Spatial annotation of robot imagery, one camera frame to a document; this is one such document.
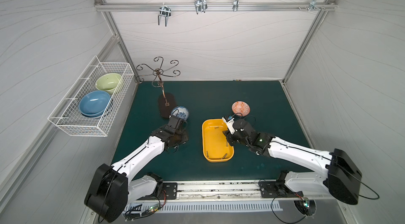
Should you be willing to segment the yellow plastic storage box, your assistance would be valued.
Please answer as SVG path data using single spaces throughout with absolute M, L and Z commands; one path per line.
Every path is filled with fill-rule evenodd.
M 224 131 L 227 126 L 222 119 L 208 119 L 202 124 L 202 146 L 205 159 L 211 163 L 227 162 L 234 156 L 234 147 L 230 146 Z

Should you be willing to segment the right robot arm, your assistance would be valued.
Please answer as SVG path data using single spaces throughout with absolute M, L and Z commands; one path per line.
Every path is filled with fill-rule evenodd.
M 286 160 L 309 169 L 309 172 L 289 171 L 281 176 L 282 184 L 290 191 L 327 192 L 345 204 L 358 204 L 362 173 L 345 151 L 303 147 L 270 133 L 257 132 L 242 118 L 224 117 L 222 121 L 227 126 L 224 135 L 229 145 L 240 143 L 256 155 Z

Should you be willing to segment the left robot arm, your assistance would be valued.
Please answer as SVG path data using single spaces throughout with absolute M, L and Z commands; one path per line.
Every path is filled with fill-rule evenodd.
M 121 214 L 130 220 L 151 215 L 150 210 L 144 214 L 134 214 L 130 204 L 143 197 L 159 200 L 163 193 L 163 179 L 154 173 L 147 173 L 140 179 L 135 179 L 135 176 L 156 156 L 186 143 L 186 128 L 185 119 L 172 115 L 167 124 L 154 130 L 128 156 L 110 166 L 99 166 L 84 204 L 108 223 L 115 221 Z

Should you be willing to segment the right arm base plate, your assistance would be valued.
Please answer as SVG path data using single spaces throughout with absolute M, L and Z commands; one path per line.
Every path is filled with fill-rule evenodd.
M 304 196 L 303 192 L 293 192 L 279 181 L 259 180 L 258 186 L 262 198 L 299 198 Z

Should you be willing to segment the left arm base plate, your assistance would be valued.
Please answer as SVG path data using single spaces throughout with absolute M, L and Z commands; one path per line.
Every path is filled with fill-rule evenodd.
M 175 200 L 177 199 L 178 183 L 163 182 L 158 184 L 156 196 L 158 199 Z

